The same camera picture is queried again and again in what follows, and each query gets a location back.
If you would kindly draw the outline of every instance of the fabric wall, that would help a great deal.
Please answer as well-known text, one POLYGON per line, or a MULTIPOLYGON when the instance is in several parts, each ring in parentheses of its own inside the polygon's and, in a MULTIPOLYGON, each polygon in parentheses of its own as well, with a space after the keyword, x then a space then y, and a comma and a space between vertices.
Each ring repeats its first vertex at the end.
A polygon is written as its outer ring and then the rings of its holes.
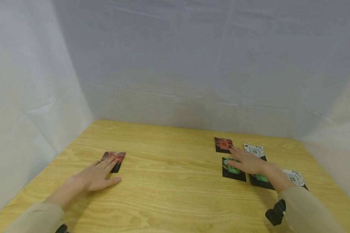
POLYGON ((350 147, 328 153, 350 144, 350 0, 54 4, 95 118, 301 138, 350 195, 350 147))
POLYGON ((0 209, 91 122, 51 2, 0 1, 0 209))

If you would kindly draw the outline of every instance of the wrist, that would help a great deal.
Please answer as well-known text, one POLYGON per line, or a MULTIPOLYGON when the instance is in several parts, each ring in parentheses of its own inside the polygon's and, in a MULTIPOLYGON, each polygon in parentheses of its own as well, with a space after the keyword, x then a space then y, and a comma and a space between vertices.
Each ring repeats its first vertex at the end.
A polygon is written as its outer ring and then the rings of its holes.
POLYGON ((262 166, 262 174, 264 176, 268 176, 268 174, 271 174, 277 170, 280 170, 280 167, 274 163, 271 163, 271 162, 265 162, 262 166))
POLYGON ((80 179, 80 177, 71 176, 64 182, 63 186, 66 186, 69 189, 75 190, 77 192, 82 192, 87 190, 89 183, 80 179))

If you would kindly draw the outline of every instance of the table surface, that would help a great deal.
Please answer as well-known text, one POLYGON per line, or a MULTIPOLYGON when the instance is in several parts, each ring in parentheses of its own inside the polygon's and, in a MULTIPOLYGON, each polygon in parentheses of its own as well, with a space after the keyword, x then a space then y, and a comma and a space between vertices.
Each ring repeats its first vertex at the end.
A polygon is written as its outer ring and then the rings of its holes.
POLYGON ((260 145, 268 161, 302 173, 308 189, 350 232, 350 199, 293 139, 98 120, 0 211, 0 232, 32 203, 42 202, 67 177, 101 158, 125 151, 116 187, 80 196, 67 210, 73 233, 291 232, 264 213, 275 191, 222 177, 214 137, 260 145))

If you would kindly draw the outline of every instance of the sleeve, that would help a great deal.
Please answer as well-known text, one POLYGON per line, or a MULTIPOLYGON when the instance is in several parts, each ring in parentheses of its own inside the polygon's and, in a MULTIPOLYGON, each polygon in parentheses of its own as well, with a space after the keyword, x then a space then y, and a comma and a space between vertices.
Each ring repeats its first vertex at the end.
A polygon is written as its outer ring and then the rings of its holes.
POLYGON ((303 187, 286 189, 278 199, 285 201, 285 218, 294 232, 345 232, 328 209, 303 187))
POLYGON ((55 233, 62 225, 64 211, 49 203, 35 203, 14 220, 3 233, 55 233))

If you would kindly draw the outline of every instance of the playing card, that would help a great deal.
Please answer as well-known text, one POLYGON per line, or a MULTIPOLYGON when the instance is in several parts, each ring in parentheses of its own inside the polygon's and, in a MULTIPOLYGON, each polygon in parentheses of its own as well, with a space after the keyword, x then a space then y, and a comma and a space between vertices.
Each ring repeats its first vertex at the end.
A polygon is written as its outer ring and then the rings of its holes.
POLYGON ((246 182, 246 176, 245 173, 239 169, 236 169, 230 165, 227 164, 228 160, 234 160, 232 158, 222 158, 222 175, 223 177, 228 177, 231 179, 239 180, 239 181, 245 181, 246 182))
POLYGON ((302 177, 302 174, 300 172, 295 172, 293 170, 287 170, 283 169, 283 172, 289 177, 289 179, 296 184, 297 186, 304 187, 308 190, 305 180, 302 177))
POLYGON ((250 179, 250 183, 253 186, 275 190, 272 184, 268 182, 268 179, 264 177, 263 174, 249 174, 249 179, 250 179))
POLYGON ((117 164, 113 167, 110 173, 117 173, 121 167, 122 161, 126 156, 126 152, 115 152, 115 151, 106 151, 101 158, 101 161, 108 159, 109 157, 116 156, 118 161, 117 164))
POLYGON ((254 145, 249 145, 244 143, 244 150, 254 154, 256 157, 267 161, 266 155, 264 154, 263 147, 258 147, 254 145))
POLYGON ((229 149, 233 146, 232 140, 214 137, 215 149, 217 152, 231 154, 229 149))

